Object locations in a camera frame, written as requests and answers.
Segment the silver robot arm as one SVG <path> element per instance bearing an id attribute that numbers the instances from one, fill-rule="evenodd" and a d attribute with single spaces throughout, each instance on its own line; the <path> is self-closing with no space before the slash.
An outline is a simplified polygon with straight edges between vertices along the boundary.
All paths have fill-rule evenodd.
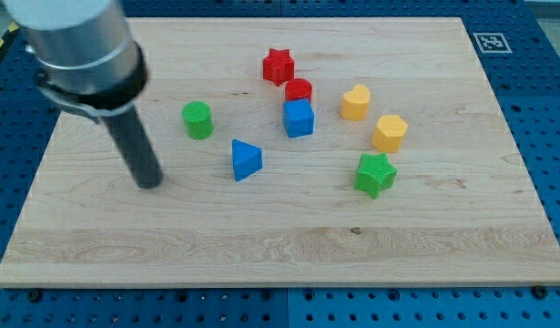
<path id="1" fill-rule="evenodd" d="M 36 86 L 58 109 L 103 123 L 135 183 L 157 187 L 158 159 L 135 109 L 148 67 L 118 0 L 4 0 L 40 64 Z"/>

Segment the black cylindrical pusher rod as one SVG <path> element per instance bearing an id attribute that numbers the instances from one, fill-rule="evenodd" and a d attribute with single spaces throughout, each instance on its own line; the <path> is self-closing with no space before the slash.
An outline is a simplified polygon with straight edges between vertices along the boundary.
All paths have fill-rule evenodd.
<path id="1" fill-rule="evenodd" d="M 101 120 L 137 186 L 143 190 L 159 186 L 163 172 L 135 108 Z"/>

